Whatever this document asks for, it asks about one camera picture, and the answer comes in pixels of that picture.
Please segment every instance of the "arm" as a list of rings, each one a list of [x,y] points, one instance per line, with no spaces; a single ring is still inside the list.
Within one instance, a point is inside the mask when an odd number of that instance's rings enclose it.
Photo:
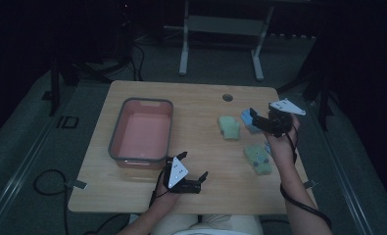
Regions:
[[[289,132],[289,136],[295,145],[297,142],[296,130],[299,128],[300,123],[295,116],[293,116],[293,121],[296,128]],[[265,133],[265,136],[269,142],[273,160],[278,167],[281,184],[285,192],[292,199],[316,209],[294,166],[294,152],[288,138],[286,136],[275,138],[268,133]],[[287,209],[293,234],[331,234],[327,223],[317,215],[304,211],[287,200],[285,200],[285,208]]]
[[[160,182],[157,195],[167,192],[167,188]],[[179,194],[166,193],[156,198],[153,205],[141,214],[135,221],[127,225],[118,235],[147,235],[153,230],[154,226],[165,217],[177,202]]]

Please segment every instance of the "metal stand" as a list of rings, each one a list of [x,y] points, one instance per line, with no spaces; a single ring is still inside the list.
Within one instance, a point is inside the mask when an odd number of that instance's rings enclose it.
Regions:
[[[263,69],[261,67],[261,48],[266,38],[266,31],[272,16],[273,7],[269,7],[264,21],[241,20],[231,18],[217,18],[189,15],[189,0],[184,1],[184,27],[183,27],[183,47],[181,50],[180,75],[187,74],[187,62],[189,57],[189,31],[204,31],[215,33],[231,33],[240,35],[259,36],[259,41],[255,49],[251,50],[254,64],[256,80],[264,80]]]

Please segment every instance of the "table leg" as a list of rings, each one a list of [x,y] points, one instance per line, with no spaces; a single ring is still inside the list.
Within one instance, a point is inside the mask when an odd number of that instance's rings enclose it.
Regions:
[[[189,1],[184,1],[184,27],[183,27],[183,48],[181,49],[180,69],[178,74],[187,74],[187,61],[189,59]]]
[[[269,7],[268,13],[266,14],[266,19],[261,28],[258,45],[255,49],[251,50],[252,62],[254,63],[255,77],[258,81],[264,80],[263,69],[261,68],[260,53],[261,53],[261,48],[263,47],[264,39],[266,38],[266,31],[269,26],[269,21],[272,17],[273,9],[274,7]]]

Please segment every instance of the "white triangular marker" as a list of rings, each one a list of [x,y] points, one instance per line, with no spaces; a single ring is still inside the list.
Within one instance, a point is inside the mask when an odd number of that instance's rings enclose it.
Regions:
[[[181,161],[177,157],[174,157],[172,159],[171,173],[169,174],[169,188],[172,188],[178,181],[184,178],[188,172]]]
[[[277,109],[277,110],[280,110],[280,111],[286,112],[286,113],[290,113],[290,114],[301,115],[301,116],[304,116],[306,114],[306,111],[301,110],[300,108],[295,106],[293,103],[291,103],[287,99],[270,103],[270,106]]]

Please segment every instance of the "yellow-green sponge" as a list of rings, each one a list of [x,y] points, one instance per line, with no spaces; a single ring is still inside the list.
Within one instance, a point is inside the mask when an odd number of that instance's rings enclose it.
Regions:
[[[219,117],[218,124],[220,128],[220,133],[223,135],[223,139],[239,139],[240,123],[235,119],[235,117]]]
[[[268,152],[261,145],[245,147],[245,157],[254,168],[256,174],[269,174],[272,172],[269,164]]]

